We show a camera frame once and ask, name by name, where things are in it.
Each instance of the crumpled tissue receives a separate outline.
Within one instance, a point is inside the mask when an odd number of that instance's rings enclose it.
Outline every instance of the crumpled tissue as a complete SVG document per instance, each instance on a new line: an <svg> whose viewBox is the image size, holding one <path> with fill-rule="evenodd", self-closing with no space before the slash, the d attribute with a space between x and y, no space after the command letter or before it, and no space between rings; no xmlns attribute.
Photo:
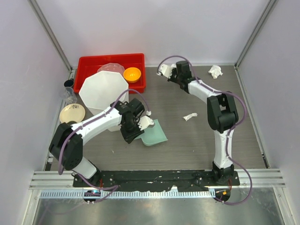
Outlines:
<svg viewBox="0 0 300 225"><path fill-rule="evenodd" d="M213 65L208 72L211 74L212 78L214 78L214 79L217 79L218 76L223 74L221 72L221 67L219 67L217 65Z"/></svg>
<svg viewBox="0 0 300 225"><path fill-rule="evenodd" d="M186 121L188 121L190 118L192 118L192 117L194 117L194 116L198 116L198 114L197 114L197 113L192 113L192 114L189 114L189 115L187 115L187 116L184 116L183 118L184 118Z"/></svg>

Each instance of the red tray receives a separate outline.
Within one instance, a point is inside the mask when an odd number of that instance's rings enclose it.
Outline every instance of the red tray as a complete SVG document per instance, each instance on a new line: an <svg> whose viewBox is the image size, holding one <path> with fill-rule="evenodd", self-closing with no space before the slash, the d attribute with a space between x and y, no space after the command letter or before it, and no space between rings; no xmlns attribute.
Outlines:
<svg viewBox="0 0 300 225"><path fill-rule="evenodd" d="M129 83L129 88L137 90L140 93L144 92L146 87L146 73L145 58L143 53L81 57L78 63L74 92L78 93L87 77L92 76L101 66L110 62L119 63L125 69L129 67L139 68L142 73L141 78L135 83Z"/></svg>

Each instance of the orange bowl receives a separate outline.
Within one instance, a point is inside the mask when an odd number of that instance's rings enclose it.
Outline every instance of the orange bowl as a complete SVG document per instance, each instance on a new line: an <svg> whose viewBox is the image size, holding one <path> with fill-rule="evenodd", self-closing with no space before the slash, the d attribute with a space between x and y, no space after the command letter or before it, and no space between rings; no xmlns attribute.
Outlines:
<svg viewBox="0 0 300 225"><path fill-rule="evenodd" d="M138 68L130 67L125 69L123 77L128 83L135 83L141 78L141 74L142 73Z"/></svg>

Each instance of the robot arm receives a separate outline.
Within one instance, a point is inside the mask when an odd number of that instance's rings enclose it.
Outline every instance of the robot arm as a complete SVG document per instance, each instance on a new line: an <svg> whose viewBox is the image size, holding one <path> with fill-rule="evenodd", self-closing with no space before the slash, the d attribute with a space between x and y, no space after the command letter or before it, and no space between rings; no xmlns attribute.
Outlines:
<svg viewBox="0 0 300 225"><path fill-rule="evenodd" d="M215 180L227 181L233 175L233 163L226 155L226 140L229 130L239 120L235 102L232 96L220 94L218 90L197 81L191 74L189 64L179 61L171 66L163 64L159 68L159 75L168 81L179 84L185 92L197 96L207 104L208 123L214 130L216 154L213 161ZM231 157L231 142L233 130L228 136L227 153Z"/></svg>
<svg viewBox="0 0 300 225"><path fill-rule="evenodd" d="M111 107L108 107L100 114L80 123L60 124L49 147L49 151L58 160L65 139L70 133L82 127L70 138L63 152L61 163L66 170L73 170L80 173L94 186L99 184L101 172L90 161L83 157L83 146L96 135L117 125L120 125L122 136L127 143L131 143L137 136L144 133L145 128L154 126L154 122L149 116L141 117L145 109L142 103L136 98L129 103L119 101L110 113L106 115L106 112L110 109ZM103 114L105 116L101 119L87 124L89 121Z"/></svg>

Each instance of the white wall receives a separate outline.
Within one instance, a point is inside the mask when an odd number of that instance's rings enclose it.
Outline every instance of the white wall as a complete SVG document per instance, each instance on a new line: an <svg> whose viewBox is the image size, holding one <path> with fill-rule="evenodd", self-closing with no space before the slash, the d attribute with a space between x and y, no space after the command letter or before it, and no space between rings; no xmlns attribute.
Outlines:
<svg viewBox="0 0 300 225"><path fill-rule="evenodd" d="M0 7L0 219L20 224L34 170L43 169L68 72L25 0Z"/></svg>
<svg viewBox="0 0 300 225"><path fill-rule="evenodd" d="M172 54L235 63L268 0L38 0L75 66L81 56Z"/></svg>
<svg viewBox="0 0 300 225"><path fill-rule="evenodd" d="M270 165L280 168L300 217L300 1L280 0L240 74Z"/></svg>

